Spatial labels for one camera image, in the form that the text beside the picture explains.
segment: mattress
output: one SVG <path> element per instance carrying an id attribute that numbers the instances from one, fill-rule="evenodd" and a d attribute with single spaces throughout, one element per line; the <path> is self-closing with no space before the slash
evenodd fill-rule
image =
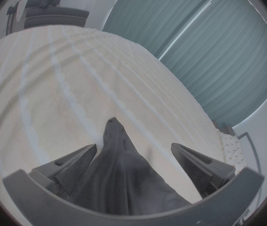
<path id="1" fill-rule="evenodd" d="M 0 40 L 0 201 L 23 225 L 2 178 L 85 145 L 116 117 L 138 152 L 181 196 L 201 200 L 171 153 L 180 143 L 224 161 L 213 123 L 139 44 L 95 29 L 45 26 Z"/>

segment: teal curtain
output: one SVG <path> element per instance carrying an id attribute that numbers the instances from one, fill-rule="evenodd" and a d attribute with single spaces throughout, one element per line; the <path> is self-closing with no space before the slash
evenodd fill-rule
<path id="1" fill-rule="evenodd" d="M 118 0 L 103 31 L 139 43 L 157 58 L 209 0 Z"/>
<path id="2" fill-rule="evenodd" d="M 118 0 L 103 30 L 160 58 L 187 26 L 161 62 L 211 120 L 235 126 L 267 99 L 267 24 L 247 0 Z"/>
<path id="3" fill-rule="evenodd" d="M 267 24 L 247 0 L 214 0 L 161 62 L 219 126 L 267 99 Z"/>

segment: bed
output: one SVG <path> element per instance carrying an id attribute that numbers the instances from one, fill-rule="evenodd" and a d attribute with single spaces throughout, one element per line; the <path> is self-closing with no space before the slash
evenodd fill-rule
<path id="1" fill-rule="evenodd" d="M 184 85 L 139 44 L 75 26 L 0 40 L 0 201 L 23 225 L 2 178 L 85 145 L 103 146 L 116 117 L 138 152 L 181 196 L 201 200 L 171 143 L 225 161 L 219 132 Z"/>

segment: dark gray fabric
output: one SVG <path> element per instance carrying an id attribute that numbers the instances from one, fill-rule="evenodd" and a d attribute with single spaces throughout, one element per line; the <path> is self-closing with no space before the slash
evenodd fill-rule
<path id="1" fill-rule="evenodd" d="M 190 204 L 138 153 L 116 118 L 107 122 L 103 141 L 70 202 L 115 215 L 162 213 Z"/>

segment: black garment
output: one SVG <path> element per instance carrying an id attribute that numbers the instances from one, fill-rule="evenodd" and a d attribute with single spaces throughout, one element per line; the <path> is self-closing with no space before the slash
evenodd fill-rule
<path id="1" fill-rule="evenodd" d="M 161 213 L 190 204 L 137 152 L 116 118 L 107 122 L 103 141 L 99 156 L 87 169 L 83 167 L 86 171 L 72 190 L 70 202 L 117 215 Z"/>

